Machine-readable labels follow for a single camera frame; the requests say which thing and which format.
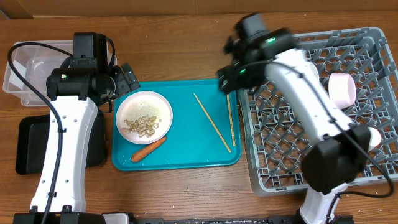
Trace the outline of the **wooden chopstick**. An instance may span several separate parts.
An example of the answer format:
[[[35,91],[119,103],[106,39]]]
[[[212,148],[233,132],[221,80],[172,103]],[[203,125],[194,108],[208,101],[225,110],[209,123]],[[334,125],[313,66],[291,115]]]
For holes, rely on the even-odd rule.
[[[224,144],[226,150],[229,153],[232,153],[231,149],[229,148],[228,144],[226,143],[226,141],[224,140],[224,137],[221,135],[220,131],[218,130],[218,128],[216,127],[215,123],[213,122],[211,116],[208,114],[206,108],[203,106],[202,102],[200,101],[199,97],[196,95],[196,93],[193,93],[194,97],[196,98],[198,104],[200,105],[201,109],[203,110],[204,114],[206,115],[206,117],[208,118],[209,122],[211,123],[211,125],[213,126],[214,130],[216,131],[217,135],[219,136],[219,138],[221,139],[222,143]]]
[[[231,128],[231,139],[233,143],[233,147],[236,146],[235,136],[234,136],[234,125],[233,125],[233,116],[232,116],[232,109],[231,109],[231,100],[229,94],[226,95],[227,105],[228,105],[228,114],[229,114],[229,123]]]

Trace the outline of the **white plate with food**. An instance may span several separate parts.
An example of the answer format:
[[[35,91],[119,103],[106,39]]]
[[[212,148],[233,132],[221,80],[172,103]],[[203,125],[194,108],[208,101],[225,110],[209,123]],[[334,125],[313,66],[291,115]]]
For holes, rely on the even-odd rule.
[[[164,137],[173,121],[167,99],[154,91],[139,91],[121,101],[116,110],[120,135],[134,144],[152,144]]]

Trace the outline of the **pale green bowl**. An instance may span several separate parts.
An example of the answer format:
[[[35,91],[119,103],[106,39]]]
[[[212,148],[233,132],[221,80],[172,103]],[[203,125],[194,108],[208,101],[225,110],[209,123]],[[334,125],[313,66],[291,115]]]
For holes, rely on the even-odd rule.
[[[310,67],[312,69],[313,76],[316,78],[317,81],[319,81],[320,76],[317,67],[312,62],[310,62]]]

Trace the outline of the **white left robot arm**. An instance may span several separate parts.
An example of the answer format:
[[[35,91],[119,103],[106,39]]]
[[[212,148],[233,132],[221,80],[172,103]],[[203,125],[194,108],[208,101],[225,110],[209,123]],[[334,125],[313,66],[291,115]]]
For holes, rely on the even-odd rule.
[[[44,166],[27,213],[14,223],[135,223],[132,213],[86,212],[85,169],[90,135],[99,106],[140,87],[129,64],[115,65],[113,41],[95,32],[77,32],[73,52],[46,79],[43,95],[14,66],[13,45],[7,61],[15,75],[50,109]]]

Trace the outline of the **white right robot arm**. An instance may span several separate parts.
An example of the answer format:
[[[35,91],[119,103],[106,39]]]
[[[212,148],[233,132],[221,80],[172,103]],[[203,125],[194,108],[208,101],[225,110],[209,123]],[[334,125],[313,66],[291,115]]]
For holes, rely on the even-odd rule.
[[[225,94],[270,81],[285,96],[308,135],[312,150],[301,170],[308,182],[305,201],[293,223],[353,223],[335,216],[335,208],[357,174],[371,161],[373,133],[355,126],[330,100],[313,63],[286,28],[266,29],[259,14],[242,17],[235,26],[237,39],[228,39],[224,51],[229,65],[219,69],[219,89]]]

